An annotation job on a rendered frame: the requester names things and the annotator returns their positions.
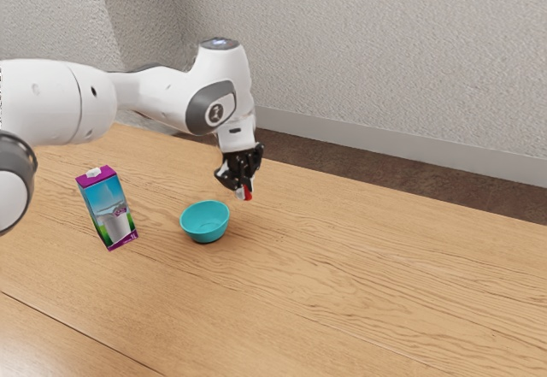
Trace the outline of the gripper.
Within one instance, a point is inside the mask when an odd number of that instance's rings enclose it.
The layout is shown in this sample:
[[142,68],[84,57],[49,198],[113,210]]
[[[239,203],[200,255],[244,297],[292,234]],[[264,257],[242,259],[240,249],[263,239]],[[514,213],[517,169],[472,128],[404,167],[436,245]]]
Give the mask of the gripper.
[[227,189],[234,191],[239,200],[244,200],[245,186],[254,189],[253,179],[262,164],[264,144],[257,143],[253,149],[224,153],[222,164],[215,170],[215,178]]

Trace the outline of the teal plastic bowl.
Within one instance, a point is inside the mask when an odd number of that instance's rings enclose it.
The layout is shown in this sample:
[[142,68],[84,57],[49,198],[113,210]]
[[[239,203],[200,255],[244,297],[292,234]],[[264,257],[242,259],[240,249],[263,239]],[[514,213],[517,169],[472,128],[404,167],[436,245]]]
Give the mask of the teal plastic bowl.
[[221,201],[208,199],[185,208],[179,217],[179,224],[192,240],[209,244],[225,234],[229,220],[228,206]]

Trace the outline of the purple and blue milk carton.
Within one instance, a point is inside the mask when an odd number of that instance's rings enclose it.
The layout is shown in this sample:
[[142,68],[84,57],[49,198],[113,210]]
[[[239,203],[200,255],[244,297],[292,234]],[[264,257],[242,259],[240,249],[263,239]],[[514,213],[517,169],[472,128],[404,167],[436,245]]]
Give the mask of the purple and blue milk carton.
[[97,235],[108,251],[138,237],[119,176],[109,165],[92,168],[75,181]]

